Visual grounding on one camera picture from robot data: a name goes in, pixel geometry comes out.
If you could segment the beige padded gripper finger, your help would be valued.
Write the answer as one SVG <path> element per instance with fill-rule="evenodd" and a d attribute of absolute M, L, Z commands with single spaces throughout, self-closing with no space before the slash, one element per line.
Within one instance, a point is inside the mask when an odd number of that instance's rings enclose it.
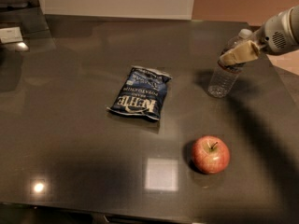
<path fill-rule="evenodd" d="M 257 60 L 259 55 L 259 46 L 255 42 L 248 40 L 223 53 L 220 56 L 220 62 L 223 65 L 231 66 Z"/>

